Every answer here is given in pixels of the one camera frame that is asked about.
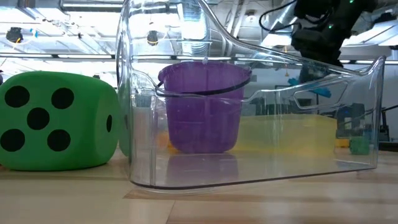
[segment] table surface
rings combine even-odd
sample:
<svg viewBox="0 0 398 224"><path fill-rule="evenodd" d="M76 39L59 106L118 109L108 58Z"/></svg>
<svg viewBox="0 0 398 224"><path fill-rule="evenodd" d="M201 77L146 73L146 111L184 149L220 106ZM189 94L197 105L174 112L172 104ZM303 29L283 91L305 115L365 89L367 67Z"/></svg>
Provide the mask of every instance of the table surface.
<svg viewBox="0 0 398 224"><path fill-rule="evenodd" d="M376 170L218 188L196 195L143 191L123 156L70 172L0 168L1 224L398 223L398 153Z"/></svg>

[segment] blue object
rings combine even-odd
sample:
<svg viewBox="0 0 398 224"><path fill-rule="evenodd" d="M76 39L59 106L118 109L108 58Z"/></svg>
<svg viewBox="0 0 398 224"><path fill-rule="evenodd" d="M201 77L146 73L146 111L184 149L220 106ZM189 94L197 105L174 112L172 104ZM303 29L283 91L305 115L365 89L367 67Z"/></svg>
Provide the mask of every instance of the blue object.
<svg viewBox="0 0 398 224"><path fill-rule="evenodd" d="M300 84L300 82L295 78L290 78L287 82L292 86ZM324 96L326 98L331 97L331 93L328 88L317 88L316 90L310 90L310 92L318 94L320 96Z"/></svg>

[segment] purple bucket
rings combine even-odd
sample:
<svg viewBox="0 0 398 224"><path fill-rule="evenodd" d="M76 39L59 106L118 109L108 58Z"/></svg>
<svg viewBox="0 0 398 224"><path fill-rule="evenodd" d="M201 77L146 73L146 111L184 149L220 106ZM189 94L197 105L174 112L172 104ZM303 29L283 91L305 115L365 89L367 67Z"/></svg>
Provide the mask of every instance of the purple bucket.
<svg viewBox="0 0 398 224"><path fill-rule="evenodd" d="M160 71L166 91L202 95L166 95L172 145L185 153L232 149L238 137L243 86L250 76L250 70L221 62L182 62Z"/></svg>

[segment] transparent container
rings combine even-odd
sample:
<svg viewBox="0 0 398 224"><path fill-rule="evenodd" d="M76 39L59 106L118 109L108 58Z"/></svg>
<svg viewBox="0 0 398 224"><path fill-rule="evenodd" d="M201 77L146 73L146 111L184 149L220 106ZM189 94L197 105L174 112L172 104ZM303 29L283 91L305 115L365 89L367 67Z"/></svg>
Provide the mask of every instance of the transparent container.
<svg viewBox="0 0 398 224"><path fill-rule="evenodd" d="M377 165L384 57L355 72L246 44L204 0L126 1L117 46L120 147L136 185L189 190Z"/></svg>

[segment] green object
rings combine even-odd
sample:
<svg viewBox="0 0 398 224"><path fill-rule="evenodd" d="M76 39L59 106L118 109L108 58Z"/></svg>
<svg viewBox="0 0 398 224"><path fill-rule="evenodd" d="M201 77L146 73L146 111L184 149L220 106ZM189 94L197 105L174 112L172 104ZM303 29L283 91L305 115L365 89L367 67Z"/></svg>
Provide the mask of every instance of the green object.
<svg viewBox="0 0 398 224"><path fill-rule="evenodd" d="M349 140L349 151L352 155L369 155L370 142L365 137L352 137Z"/></svg>
<svg viewBox="0 0 398 224"><path fill-rule="evenodd" d="M0 164L72 170L107 163L118 143L118 97L92 77L26 72L0 86Z"/></svg>

